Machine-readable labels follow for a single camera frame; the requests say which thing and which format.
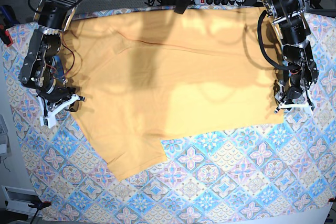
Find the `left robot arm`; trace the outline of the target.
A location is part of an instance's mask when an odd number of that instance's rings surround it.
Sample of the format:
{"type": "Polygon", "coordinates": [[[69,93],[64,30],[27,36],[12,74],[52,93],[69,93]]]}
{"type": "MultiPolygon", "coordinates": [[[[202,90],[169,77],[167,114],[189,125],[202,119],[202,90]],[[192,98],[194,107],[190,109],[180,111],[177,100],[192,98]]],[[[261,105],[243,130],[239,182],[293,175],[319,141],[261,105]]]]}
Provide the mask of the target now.
{"type": "Polygon", "coordinates": [[[319,70],[307,38],[311,31],[303,14],[305,0],[262,0],[262,3],[265,10],[257,23],[260,50],[264,59],[286,77],[278,81],[275,112],[292,108],[314,110],[310,87],[317,83],[319,70]],[[266,53],[261,31],[265,17],[272,18],[271,23],[280,40],[282,63],[275,62],[266,53]]]}

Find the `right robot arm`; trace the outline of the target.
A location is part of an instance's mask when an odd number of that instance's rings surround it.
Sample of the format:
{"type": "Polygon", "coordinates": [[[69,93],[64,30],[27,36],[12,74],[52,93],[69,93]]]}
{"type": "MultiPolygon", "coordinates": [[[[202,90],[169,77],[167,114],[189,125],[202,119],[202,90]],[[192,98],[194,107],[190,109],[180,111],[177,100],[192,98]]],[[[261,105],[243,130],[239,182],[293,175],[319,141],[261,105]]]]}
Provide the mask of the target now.
{"type": "Polygon", "coordinates": [[[40,123],[52,128],[56,115],[65,110],[75,112],[85,98],[68,85],[58,54],[67,48],[62,40],[80,0],[41,0],[34,10],[37,28],[29,42],[28,53],[18,79],[29,89],[34,89],[42,110],[40,123]]]}

